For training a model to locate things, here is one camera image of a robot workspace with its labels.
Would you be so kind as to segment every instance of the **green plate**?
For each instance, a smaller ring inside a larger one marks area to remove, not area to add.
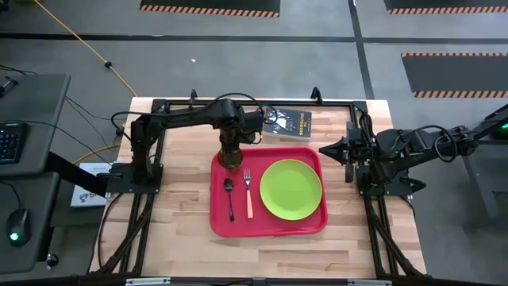
[[[318,174],[300,160],[280,160],[264,172],[260,185],[265,207],[276,217],[299,220],[311,215],[322,197]]]

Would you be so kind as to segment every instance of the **fork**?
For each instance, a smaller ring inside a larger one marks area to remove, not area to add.
[[[252,200],[251,200],[251,170],[248,168],[244,169],[244,180],[247,185],[247,217],[253,218],[254,214],[252,213]]]

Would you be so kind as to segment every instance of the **computer mouse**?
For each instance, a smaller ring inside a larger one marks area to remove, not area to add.
[[[30,229],[30,212],[27,209],[17,209],[9,214],[6,223],[6,235],[12,246],[25,245],[32,236]]]

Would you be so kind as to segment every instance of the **green light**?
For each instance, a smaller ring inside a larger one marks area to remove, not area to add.
[[[12,239],[12,240],[14,240],[14,241],[16,241],[18,238],[19,238],[19,235],[17,235],[16,233],[12,233],[12,234],[10,235],[10,239]]]

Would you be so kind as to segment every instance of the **red tray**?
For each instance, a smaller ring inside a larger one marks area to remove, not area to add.
[[[251,237],[291,234],[314,234],[321,231],[328,221],[325,191],[319,207],[309,217],[298,221],[288,221],[274,216],[263,204],[260,196],[260,182],[264,171],[273,163],[283,159],[296,159],[305,162],[316,171],[321,185],[323,177],[319,157],[310,148],[270,148],[243,149],[244,160],[236,171],[223,168],[217,159],[212,160],[210,185],[210,225],[216,234],[222,237]],[[243,178],[243,169],[251,171],[251,197],[254,218],[247,218],[247,186]],[[229,198],[224,190],[224,179],[233,180],[231,201],[233,203],[234,222],[229,221]]]

